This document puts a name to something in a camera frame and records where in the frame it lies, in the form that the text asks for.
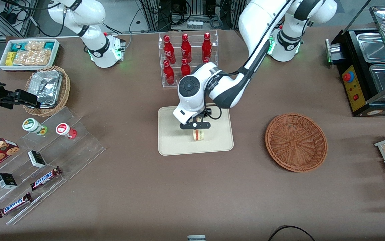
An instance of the red switch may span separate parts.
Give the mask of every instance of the red switch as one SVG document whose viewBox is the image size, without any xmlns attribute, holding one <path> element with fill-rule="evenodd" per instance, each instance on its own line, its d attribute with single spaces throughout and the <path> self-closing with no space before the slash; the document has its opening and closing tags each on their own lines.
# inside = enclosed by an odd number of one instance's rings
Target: red switch
<svg viewBox="0 0 385 241">
<path fill-rule="evenodd" d="M 349 81 L 350 78 L 351 78 L 351 75 L 350 75 L 349 73 L 345 73 L 345 74 L 343 75 L 343 81 L 345 81 L 345 82 Z"/>
</svg>

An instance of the snickers bar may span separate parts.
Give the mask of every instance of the snickers bar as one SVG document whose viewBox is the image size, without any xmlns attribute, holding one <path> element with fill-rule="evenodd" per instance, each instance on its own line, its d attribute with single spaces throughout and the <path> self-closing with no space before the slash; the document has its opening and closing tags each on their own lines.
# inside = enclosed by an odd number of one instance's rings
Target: snickers bar
<svg viewBox="0 0 385 241">
<path fill-rule="evenodd" d="M 0 218 L 5 216 L 7 213 L 11 212 L 12 210 L 17 209 L 24 203 L 31 203 L 31 202 L 32 202 L 32 196 L 28 192 L 24 197 L 11 203 L 10 205 L 6 206 L 4 209 L 0 209 Z"/>
<path fill-rule="evenodd" d="M 62 171 L 58 166 L 52 169 L 45 176 L 39 178 L 36 182 L 30 184 L 30 186 L 32 187 L 32 191 L 35 191 L 39 186 L 44 185 L 45 183 L 47 183 L 49 180 L 53 179 L 55 176 L 57 176 L 60 173 L 62 173 Z"/>
</svg>

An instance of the aluminum foil container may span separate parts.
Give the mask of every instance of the aluminum foil container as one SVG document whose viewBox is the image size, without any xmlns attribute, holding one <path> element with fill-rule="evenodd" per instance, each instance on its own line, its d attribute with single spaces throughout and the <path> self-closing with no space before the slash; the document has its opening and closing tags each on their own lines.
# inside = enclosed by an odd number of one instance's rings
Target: aluminum foil container
<svg viewBox="0 0 385 241">
<path fill-rule="evenodd" d="M 27 91 L 38 96 L 41 108 L 54 108 L 60 94 L 63 75 L 57 70 L 34 73 Z"/>
</svg>

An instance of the empty wicker basket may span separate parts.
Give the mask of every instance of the empty wicker basket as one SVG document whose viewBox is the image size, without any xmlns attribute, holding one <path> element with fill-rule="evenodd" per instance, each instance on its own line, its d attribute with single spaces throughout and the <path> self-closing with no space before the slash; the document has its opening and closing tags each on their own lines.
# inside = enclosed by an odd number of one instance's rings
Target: empty wicker basket
<svg viewBox="0 0 385 241">
<path fill-rule="evenodd" d="M 56 114 L 66 105 L 67 99 L 69 98 L 69 91 L 70 91 L 69 76 L 67 76 L 66 72 L 58 66 L 51 66 L 51 67 L 47 67 L 47 68 L 44 68 L 44 69 L 38 70 L 38 71 L 50 71 L 50 70 L 57 70 L 63 74 L 63 79 L 62 79 L 62 84 L 60 87 L 60 94 L 58 97 L 57 106 L 53 109 L 33 109 L 33 108 L 26 107 L 24 105 L 23 107 L 25 108 L 27 113 L 41 116 L 41 117 L 48 117 L 48 116 L 52 116 L 52 115 Z M 24 90 L 27 91 L 27 89 L 29 88 L 29 84 L 30 84 L 31 79 L 32 79 L 32 76 L 30 76 L 29 81 L 27 82 Z"/>
<path fill-rule="evenodd" d="M 295 172 L 315 170 L 327 155 L 322 129 L 312 119 L 295 113 L 277 116 L 270 122 L 265 145 L 280 166 Z"/>
</svg>

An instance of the green led light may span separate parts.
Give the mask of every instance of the green led light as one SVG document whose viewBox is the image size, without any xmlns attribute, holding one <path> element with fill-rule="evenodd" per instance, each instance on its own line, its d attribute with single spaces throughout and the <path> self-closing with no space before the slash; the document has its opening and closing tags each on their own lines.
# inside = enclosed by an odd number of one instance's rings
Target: green led light
<svg viewBox="0 0 385 241">
<path fill-rule="evenodd" d="M 275 41 L 273 40 L 273 36 L 270 36 L 268 39 L 270 40 L 270 47 L 268 48 L 267 53 L 270 55 L 273 51 Z"/>
<path fill-rule="evenodd" d="M 88 52 L 88 54 L 90 55 L 90 59 L 91 59 L 91 61 L 93 61 L 93 62 L 94 62 L 94 59 L 93 59 L 93 55 L 91 55 L 90 51 L 87 51 L 87 52 Z"/>
</svg>

